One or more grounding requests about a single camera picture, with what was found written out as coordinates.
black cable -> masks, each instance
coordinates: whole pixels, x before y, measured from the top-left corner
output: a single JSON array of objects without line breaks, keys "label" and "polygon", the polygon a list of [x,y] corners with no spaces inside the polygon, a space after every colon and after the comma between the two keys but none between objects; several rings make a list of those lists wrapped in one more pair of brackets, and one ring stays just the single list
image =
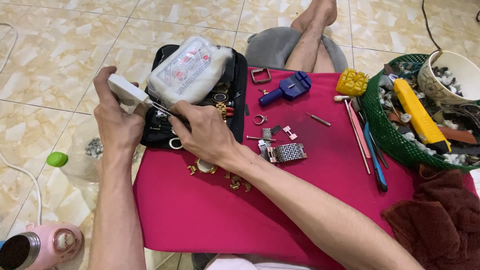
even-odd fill
[{"label": "black cable", "polygon": [[430,28],[428,27],[427,14],[425,13],[424,4],[425,4],[425,0],[423,0],[422,3],[421,3],[421,11],[423,12],[423,17],[425,18],[425,25],[427,26],[428,35],[430,36],[430,39],[432,40],[432,42],[435,44],[435,47],[437,47],[437,49],[440,49],[440,46],[435,42],[435,40],[433,40],[432,33],[430,32]]}]

work surface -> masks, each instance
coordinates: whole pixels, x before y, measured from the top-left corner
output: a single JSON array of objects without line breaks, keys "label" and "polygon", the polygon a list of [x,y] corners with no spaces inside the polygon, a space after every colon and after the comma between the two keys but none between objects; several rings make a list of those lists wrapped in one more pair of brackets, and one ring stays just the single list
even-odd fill
[{"label": "work surface", "polygon": [[[345,105],[333,102],[339,74],[310,74],[308,94],[294,102],[277,100],[260,108],[258,89],[271,91],[279,80],[292,74],[271,73],[272,82],[266,85],[256,86],[248,79],[250,115],[245,116],[244,137],[261,137],[262,128],[289,125],[298,136],[293,142],[304,145],[308,158],[278,166],[351,205],[392,235],[380,211],[399,200],[411,199],[413,172],[386,157],[390,166],[384,169],[388,192],[378,191],[374,174],[366,173]],[[307,112],[331,126],[315,121]],[[267,116],[268,122],[255,125],[252,119],[256,114]],[[273,138],[290,143],[283,131]],[[259,153],[257,141],[245,140],[243,144]],[[257,189],[245,192],[242,186],[232,190],[221,168],[215,174],[197,172],[190,176],[187,166],[195,159],[184,150],[145,151],[134,183],[145,247],[172,252],[254,253],[321,269],[343,269]],[[372,161],[368,162],[373,171]],[[469,190],[475,190],[469,174],[465,183]]]}]

pink container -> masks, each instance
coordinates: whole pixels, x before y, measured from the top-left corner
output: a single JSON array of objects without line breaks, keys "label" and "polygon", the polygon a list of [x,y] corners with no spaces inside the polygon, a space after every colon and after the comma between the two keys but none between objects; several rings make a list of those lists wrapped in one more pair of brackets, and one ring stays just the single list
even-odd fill
[{"label": "pink container", "polygon": [[8,239],[0,249],[5,269],[45,270],[72,259],[82,244],[82,232],[70,223],[27,225],[25,233]]}]

silver ring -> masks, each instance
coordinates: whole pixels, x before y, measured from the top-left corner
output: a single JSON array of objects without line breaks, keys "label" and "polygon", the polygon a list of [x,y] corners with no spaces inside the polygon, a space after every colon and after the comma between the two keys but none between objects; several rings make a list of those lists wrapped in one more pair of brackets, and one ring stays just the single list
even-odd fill
[{"label": "silver ring", "polygon": [[[258,123],[255,122],[255,118],[257,118],[257,117],[260,117],[260,118],[262,119],[262,120],[261,120],[260,122],[258,122]],[[257,115],[255,115],[255,116],[253,117],[253,122],[254,122],[255,124],[257,124],[257,125],[261,125],[261,124],[263,124],[263,123],[266,122],[266,121],[267,121],[267,117],[266,117],[266,116],[263,116],[263,115],[260,115],[260,114],[257,114]]]},{"label": "silver ring", "polygon": [[173,146],[173,141],[176,141],[176,140],[179,140],[180,141],[180,138],[171,138],[170,141],[168,142],[168,145],[172,148],[172,149],[175,149],[175,150],[178,150],[178,149],[182,149],[183,148],[183,145],[180,144],[179,147],[175,147]]}]

black tool case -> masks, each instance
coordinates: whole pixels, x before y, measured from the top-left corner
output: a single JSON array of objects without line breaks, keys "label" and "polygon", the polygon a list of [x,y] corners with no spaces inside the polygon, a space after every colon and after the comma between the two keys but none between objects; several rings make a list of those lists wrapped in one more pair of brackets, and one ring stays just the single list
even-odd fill
[{"label": "black tool case", "polygon": [[[179,47],[179,45],[165,45],[161,47],[156,52],[152,71]],[[241,143],[243,141],[243,118],[245,112],[245,94],[247,90],[247,60],[234,49],[232,49],[232,51],[233,57],[227,62],[224,74],[218,82],[230,83],[227,92],[227,101],[233,101],[234,113],[232,117],[227,117],[227,125],[235,136],[235,139]],[[233,96],[239,91],[242,91],[242,94],[233,99]],[[145,88],[145,92],[149,95],[152,101],[158,102],[155,97],[148,93],[148,87]],[[213,94],[215,93],[211,92],[208,94],[200,104],[214,105],[214,102],[212,101]],[[145,128],[140,144],[153,148],[171,149],[169,141],[176,137],[177,136],[171,132],[171,124],[168,122],[167,117],[157,117],[157,109],[153,107],[149,108],[145,116]],[[174,146],[177,147],[177,144],[180,145],[180,142],[175,141]]]}]

